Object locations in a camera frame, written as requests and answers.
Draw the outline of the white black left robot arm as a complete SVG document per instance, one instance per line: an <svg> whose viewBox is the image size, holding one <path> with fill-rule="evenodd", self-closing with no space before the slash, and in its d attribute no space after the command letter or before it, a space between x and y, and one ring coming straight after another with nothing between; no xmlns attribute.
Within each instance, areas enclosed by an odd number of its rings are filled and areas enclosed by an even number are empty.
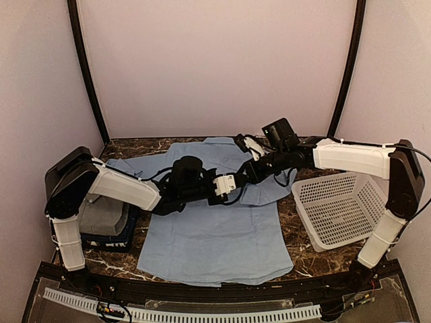
<svg viewBox="0 0 431 323"><path fill-rule="evenodd" d="M68 281L80 293L95 288L94 277L84 270L78 221L84 202L93 203L105 196L156 215L169 215L200 200L207 200L209 205L226 204L228 195L244 186L242 173L217 174L190 155L157 174L163 178L133 176L93 157L85 147L78 147L46 173L44 213L53 225L63 266L70 272Z"/></svg>

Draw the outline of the light blue long sleeve shirt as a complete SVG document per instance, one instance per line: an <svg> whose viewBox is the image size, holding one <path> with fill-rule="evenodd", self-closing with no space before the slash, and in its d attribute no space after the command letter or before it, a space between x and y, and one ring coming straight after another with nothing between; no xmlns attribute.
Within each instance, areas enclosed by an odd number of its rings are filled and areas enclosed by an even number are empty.
<svg viewBox="0 0 431 323"><path fill-rule="evenodd" d="M206 287L259 285L289 273L294 264L282 236L277 202L290 194L295 177L296 170L285 170L235 190L230 206L197 201L180 213L154 215L138 270Z"/></svg>

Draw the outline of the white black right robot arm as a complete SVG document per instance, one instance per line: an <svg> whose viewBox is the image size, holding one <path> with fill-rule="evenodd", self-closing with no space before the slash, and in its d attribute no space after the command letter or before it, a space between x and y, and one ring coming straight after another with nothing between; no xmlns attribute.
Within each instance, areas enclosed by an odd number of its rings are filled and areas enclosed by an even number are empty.
<svg viewBox="0 0 431 323"><path fill-rule="evenodd" d="M409 141L363 144L324 137L280 141L266 152L250 135L239 146L250 151L244 165L250 183L290 168L339 170L292 185L296 209L316 252L365 240L356 266L343 278L351 292L370 280L374 268L416 216L424 175Z"/></svg>

